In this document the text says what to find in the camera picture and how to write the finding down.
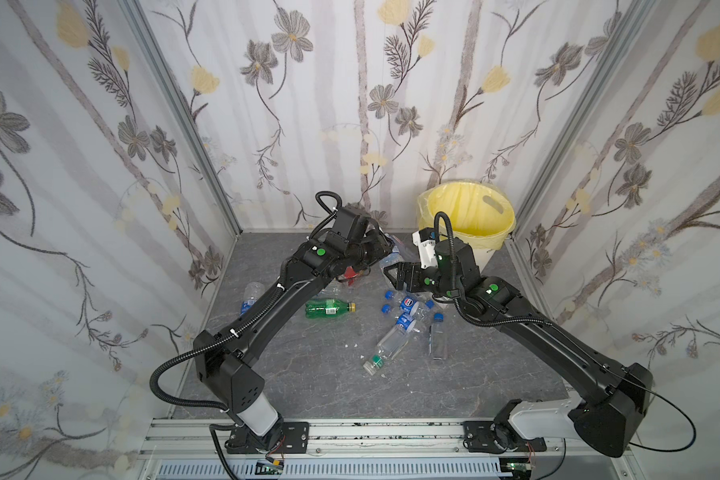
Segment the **small blue label bottle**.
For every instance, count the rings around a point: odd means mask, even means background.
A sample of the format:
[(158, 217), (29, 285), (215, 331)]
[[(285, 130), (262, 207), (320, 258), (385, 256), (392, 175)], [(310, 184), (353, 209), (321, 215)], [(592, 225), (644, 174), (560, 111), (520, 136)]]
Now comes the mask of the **small blue label bottle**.
[(250, 282), (246, 285), (240, 306), (240, 315), (244, 315), (265, 293), (266, 288), (260, 282)]

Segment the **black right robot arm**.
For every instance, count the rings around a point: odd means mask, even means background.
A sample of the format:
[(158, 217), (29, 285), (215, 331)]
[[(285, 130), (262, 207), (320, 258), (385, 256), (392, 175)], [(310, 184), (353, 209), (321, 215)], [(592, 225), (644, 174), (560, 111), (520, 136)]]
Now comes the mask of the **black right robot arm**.
[(597, 352), (549, 320), (514, 286), (480, 273), (460, 240), (442, 240), (434, 263), (398, 262), (383, 273), (396, 290), (427, 292), (453, 303), (468, 323), (509, 336), (577, 392), (575, 400), (532, 403), (514, 399), (493, 418), (486, 435), (490, 453), (514, 451), (541, 438), (581, 440), (611, 458), (623, 455), (648, 408), (652, 374)]

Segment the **clear bottle green cap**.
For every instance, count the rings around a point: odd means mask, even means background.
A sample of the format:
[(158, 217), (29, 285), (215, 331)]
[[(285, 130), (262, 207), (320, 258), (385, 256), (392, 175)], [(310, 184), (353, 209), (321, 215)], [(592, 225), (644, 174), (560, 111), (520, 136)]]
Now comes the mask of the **clear bottle green cap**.
[(376, 352), (363, 364), (363, 368), (370, 375), (375, 375), (389, 361), (393, 360), (408, 344), (417, 321), (410, 323), (396, 323), (378, 342)]

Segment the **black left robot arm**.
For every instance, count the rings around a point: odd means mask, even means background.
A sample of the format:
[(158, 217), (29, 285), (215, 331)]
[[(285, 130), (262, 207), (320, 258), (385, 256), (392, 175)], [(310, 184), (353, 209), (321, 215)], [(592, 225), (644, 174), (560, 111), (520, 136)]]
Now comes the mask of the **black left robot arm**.
[[(255, 363), (307, 301), (347, 269), (367, 269), (393, 247), (370, 215), (349, 206), (335, 208), (281, 263), (276, 280), (252, 307), (219, 333), (202, 332), (192, 350), (157, 367), (149, 380), (151, 392), (174, 406), (216, 409), (248, 432), (255, 449), (274, 450), (283, 436), (283, 419), (266, 398), (265, 381), (254, 371)], [(189, 360), (214, 399), (183, 399), (161, 388), (160, 377)]]

